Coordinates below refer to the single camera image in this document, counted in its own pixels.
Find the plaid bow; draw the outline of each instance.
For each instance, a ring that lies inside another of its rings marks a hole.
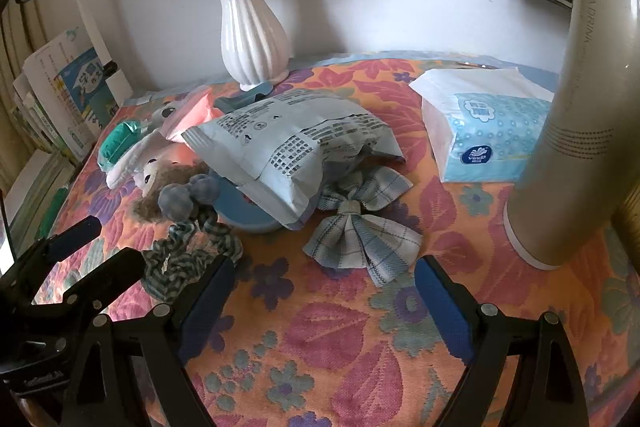
[[[371,214],[361,215],[360,205],[377,211],[413,185],[388,167],[367,173],[352,172],[320,194],[320,210],[337,210],[323,219],[303,250],[328,268],[367,268],[376,286],[406,272],[418,257],[422,236],[406,226]]]
[[[209,235],[215,252],[193,250],[187,252],[191,238],[200,227]],[[197,216],[169,227],[168,237],[154,241],[151,250],[142,255],[146,261],[142,286],[154,299],[171,304],[182,289],[196,282],[217,255],[226,255],[237,264],[242,257],[242,243],[224,223],[212,206],[201,205]]]

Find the plastic snack bag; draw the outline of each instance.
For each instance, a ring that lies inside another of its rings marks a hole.
[[[331,93],[292,89],[189,128],[187,144],[218,174],[291,230],[327,183],[366,156],[403,159],[386,123]]]
[[[409,86],[443,182],[515,182],[553,100],[515,69],[430,70]]]

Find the white ceramic vase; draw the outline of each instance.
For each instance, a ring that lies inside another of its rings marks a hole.
[[[220,2],[222,60],[240,89],[281,83],[289,74],[291,44],[271,8],[264,0]]]

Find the tablecloth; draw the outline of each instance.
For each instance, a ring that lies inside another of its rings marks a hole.
[[[502,225],[511,185],[440,183],[420,97],[408,83],[430,68],[505,65],[487,57],[444,58],[398,52],[336,57],[293,71],[276,91],[331,91],[388,123],[406,156],[406,163],[389,165],[414,188],[380,215],[422,232],[421,254],[434,254],[478,301],[518,317],[555,311],[574,349],[591,426],[613,426],[640,390],[638,276],[609,229],[560,269],[536,270],[517,256]],[[540,79],[553,78],[532,68],[521,71],[541,73],[532,80],[542,84]],[[214,86],[217,95],[237,88],[234,83]],[[119,121],[146,118],[162,102],[182,96],[146,96],[140,105],[123,107],[105,133]],[[129,214],[138,197],[133,181],[109,190],[92,154],[55,231],[94,215],[102,234],[56,265],[38,302],[60,301],[65,289],[118,249],[147,249],[166,235],[168,223],[139,223]],[[365,269],[325,269],[303,253],[326,215],[316,212],[298,232],[240,234],[246,253],[238,285],[207,346],[186,366],[220,427],[429,426],[455,388],[463,365],[449,356],[411,274],[376,288]],[[140,317],[153,305],[137,283],[108,313],[114,320]],[[514,361],[507,366],[506,374],[512,375]],[[144,370],[138,376],[150,415],[164,425],[148,376]],[[505,377],[486,425],[497,424],[509,386]]]

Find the tissue pack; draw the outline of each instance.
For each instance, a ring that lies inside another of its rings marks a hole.
[[[518,70],[430,70],[410,84],[443,182],[514,182],[553,94]]]

